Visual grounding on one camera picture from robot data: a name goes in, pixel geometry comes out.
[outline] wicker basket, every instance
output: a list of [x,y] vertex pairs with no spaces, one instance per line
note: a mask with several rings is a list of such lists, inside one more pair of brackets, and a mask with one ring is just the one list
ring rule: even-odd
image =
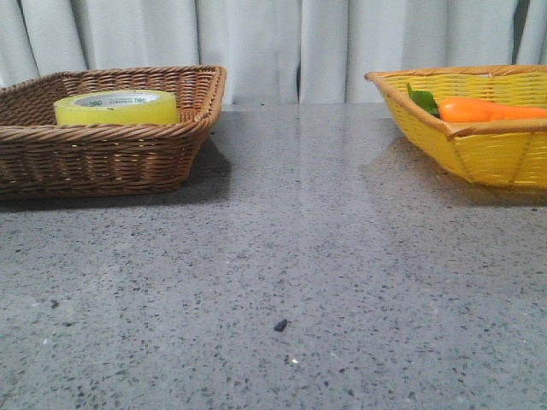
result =
[[[0,89],[0,199],[176,190],[221,112],[217,66],[63,72]],[[55,125],[53,102],[122,89],[173,92],[180,123]]]
[[497,103],[547,106],[547,66],[440,67],[371,72],[394,120],[444,169],[472,183],[547,187],[547,119],[448,123],[407,94],[428,90],[437,100],[478,97]]

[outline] black speck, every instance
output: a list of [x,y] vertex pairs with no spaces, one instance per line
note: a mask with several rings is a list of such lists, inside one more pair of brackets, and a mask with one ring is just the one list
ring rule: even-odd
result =
[[289,321],[287,319],[281,320],[276,326],[273,327],[275,331],[284,331]]

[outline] white curtain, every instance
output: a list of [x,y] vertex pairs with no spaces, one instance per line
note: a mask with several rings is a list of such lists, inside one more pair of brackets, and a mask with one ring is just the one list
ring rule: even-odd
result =
[[225,103],[380,101],[373,70],[545,63],[547,0],[0,0],[0,86],[219,64]]

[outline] packing tape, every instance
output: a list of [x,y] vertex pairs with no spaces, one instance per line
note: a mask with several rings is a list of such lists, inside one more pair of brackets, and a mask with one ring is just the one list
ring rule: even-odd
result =
[[99,91],[54,102],[57,125],[173,124],[179,111],[172,92],[157,90]]

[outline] basket rim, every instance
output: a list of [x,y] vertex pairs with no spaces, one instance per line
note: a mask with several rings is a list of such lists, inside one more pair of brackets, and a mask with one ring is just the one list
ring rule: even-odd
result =
[[182,133],[188,131],[201,131],[214,123],[220,113],[223,98],[223,91],[226,83],[226,69],[223,66],[217,65],[190,65],[190,66],[164,66],[164,67],[130,67],[130,68],[107,68],[107,69],[92,69],[79,71],[61,71],[57,73],[46,74],[36,79],[29,79],[8,87],[0,88],[0,97],[6,92],[15,92],[21,88],[28,87],[37,82],[48,81],[59,77],[93,75],[93,74],[117,74],[117,73],[154,73],[158,71],[174,71],[174,72],[189,72],[189,71],[213,71],[215,76],[211,80],[212,97],[206,104],[204,110],[200,110],[193,119],[184,120],[177,124],[70,124],[58,126],[55,124],[36,125],[36,126],[0,126],[0,144],[13,143],[15,140],[24,138],[25,141],[46,141],[51,139],[63,138],[63,141],[81,140],[85,135],[86,142],[101,140],[103,136],[109,134],[112,137],[112,132],[115,135],[120,134],[120,139],[124,135],[132,132],[146,131],[154,132],[155,138],[169,138],[174,133]]
[[524,120],[493,120],[488,122],[455,123],[443,121],[420,108],[407,93],[401,92],[395,86],[385,81],[385,78],[415,75],[433,76],[438,74],[469,74],[488,75],[490,77],[506,76],[523,73],[547,73],[547,65],[512,64],[512,65],[483,65],[483,66],[455,66],[455,67],[425,67],[394,71],[371,71],[365,74],[367,81],[372,81],[385,97],[389,97],[414,117],[423,123],[441,131],[448,140],[464,138],[473,135],[505,134],[514,132],[545,132],[547,119],[534,118]]

